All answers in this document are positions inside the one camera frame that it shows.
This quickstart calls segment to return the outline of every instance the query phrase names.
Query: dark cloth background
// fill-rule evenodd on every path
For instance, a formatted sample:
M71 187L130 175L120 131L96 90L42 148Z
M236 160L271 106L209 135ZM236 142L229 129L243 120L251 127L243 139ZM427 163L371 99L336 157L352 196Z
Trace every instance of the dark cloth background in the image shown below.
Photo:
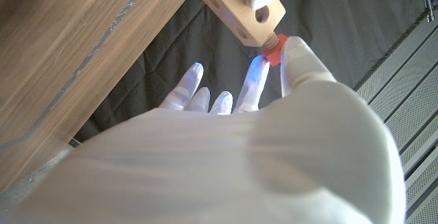
M423 0L281 0L276 33L300 36L336 79L353 87L424 11ZM156 108L195 62L210 103L228 90L236 101L259 48L245 47L202 0L186 0L75 138L84 141ZM281 96L279 66L271 67L260 108Z

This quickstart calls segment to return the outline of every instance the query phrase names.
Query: hole in wooden block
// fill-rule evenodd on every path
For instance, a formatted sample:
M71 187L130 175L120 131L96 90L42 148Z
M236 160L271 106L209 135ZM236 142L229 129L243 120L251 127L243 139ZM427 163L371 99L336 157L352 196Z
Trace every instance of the hole in wooden block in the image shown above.
M239 34L239 36L242 37L243 39L248 38L248 36L245 34L245 32L243 32L241 29L237 28L236 31Z
M216 0L210 0L210 2L214 5L215 8L219 8L219 3Z
M264 6L260 9L255 10L255 19L259 23L264 23L268 20L269 17L269 8Z

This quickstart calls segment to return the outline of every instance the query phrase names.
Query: red cap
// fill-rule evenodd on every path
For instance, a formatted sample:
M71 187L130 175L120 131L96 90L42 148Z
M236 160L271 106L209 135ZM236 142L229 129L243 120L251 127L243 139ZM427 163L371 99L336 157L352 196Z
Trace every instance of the red cap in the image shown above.
M275 46L275 48L268 50L267 48L263 48L263 55L266 57L266 59L269 61L271 66L276 66L280 64L281 62L281 47L285 44L286 40L288 39L287 36L283 34L279 34L277 36L279 39L279 43Z

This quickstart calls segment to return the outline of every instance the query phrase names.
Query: ventilated metal panel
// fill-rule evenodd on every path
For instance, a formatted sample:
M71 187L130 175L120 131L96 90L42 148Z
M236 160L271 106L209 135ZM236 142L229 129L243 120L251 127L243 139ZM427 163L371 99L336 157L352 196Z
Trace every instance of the ventilated metal panel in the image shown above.
M422 133L403 151L400 159L403 172L408 173L415 163L425 155L438 141L438 116L436 116Z
M436 154L431 155L431 157L435 159L427 167L425 165L426 169L408 187L406 191L406 203L408 209L420 198L420 196L426 191L426 189L438 178L438 158Z
M382 92L371 102L371 108L383 119L395 110L399 103L409 96L415 86L431 70L438 59L438 30L418 49L412 58L384 87Z
M409 36L397 47L397 49L383 62L381 66L363 83L357 93L367 102L379 92L392 76L409 60L411 55L429 37L430 33L437 28L438 19L427 23L423 20Z
M391 98L394 98L394 96L389 95L385 101L389 101ZM415 89L412 95L409 96L386 122L399 150L406 145L411 137L416 134L416 131L425 124L437 109L438 67L435 67L418 88Z
M408 224L437 224L438 223L438 188L423 201L408 219Z

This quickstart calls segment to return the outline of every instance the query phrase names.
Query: wooden surface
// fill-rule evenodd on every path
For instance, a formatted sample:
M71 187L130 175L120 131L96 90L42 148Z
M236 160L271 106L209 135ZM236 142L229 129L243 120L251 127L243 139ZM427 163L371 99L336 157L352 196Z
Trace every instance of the wooden surface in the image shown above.
M0 1L0 192L59 153L185 0L137 0L84 65L128 1Z
M245 0L203 1L249 47L263 46L286 13L280 0L274 0L257 11L250 8Z

